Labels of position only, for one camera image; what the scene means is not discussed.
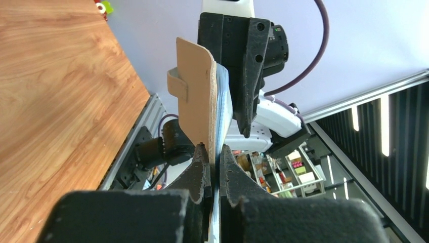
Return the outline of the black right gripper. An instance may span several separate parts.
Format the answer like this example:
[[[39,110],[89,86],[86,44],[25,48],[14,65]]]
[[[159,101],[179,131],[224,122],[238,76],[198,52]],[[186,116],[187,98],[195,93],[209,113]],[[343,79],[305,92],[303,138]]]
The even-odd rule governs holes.
[[[268,19],[209,12],[199,17],[197,43],[228,70],[233,118],[245,138],[256,116],[270,28]]]

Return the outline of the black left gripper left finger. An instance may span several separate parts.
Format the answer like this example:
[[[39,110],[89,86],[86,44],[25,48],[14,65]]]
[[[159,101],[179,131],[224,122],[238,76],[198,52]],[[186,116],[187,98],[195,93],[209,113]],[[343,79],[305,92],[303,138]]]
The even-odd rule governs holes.
[[[73,191],[53,206],[37,242],[205,242],[212,203],[203,144],[162,190]]]

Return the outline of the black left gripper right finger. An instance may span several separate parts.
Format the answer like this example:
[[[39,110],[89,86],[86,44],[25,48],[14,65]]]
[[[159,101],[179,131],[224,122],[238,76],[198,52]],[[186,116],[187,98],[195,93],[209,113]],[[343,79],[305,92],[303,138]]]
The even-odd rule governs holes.
[[[220,153],[221,242],[388,242],[381,220],[363,201],[277,198]]]

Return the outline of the white card holder wallet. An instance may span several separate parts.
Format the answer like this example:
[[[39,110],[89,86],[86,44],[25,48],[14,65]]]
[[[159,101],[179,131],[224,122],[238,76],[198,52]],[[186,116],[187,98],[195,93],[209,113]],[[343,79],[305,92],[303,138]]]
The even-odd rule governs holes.
[[[221,242],[220,196],[216,169],[217,62],[211,52],[182,37],[176,39],[177,66],[167,73],[168,92],[178,100],[179,125],[194,145],[205,146],[211,196],[208,242]]]

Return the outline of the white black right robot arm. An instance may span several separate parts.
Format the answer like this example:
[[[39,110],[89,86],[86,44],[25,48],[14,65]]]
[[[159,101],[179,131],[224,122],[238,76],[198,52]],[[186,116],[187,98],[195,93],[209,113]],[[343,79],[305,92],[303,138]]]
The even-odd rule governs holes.
[[[263,91],[265,78],[283,70],[289,46],[281,25],[255,16],[253,1],[203,1],[197,42],[217,64],[223,122],[230,123],[224,143],[232,150],[278,158],[309,137],[296,105]]]

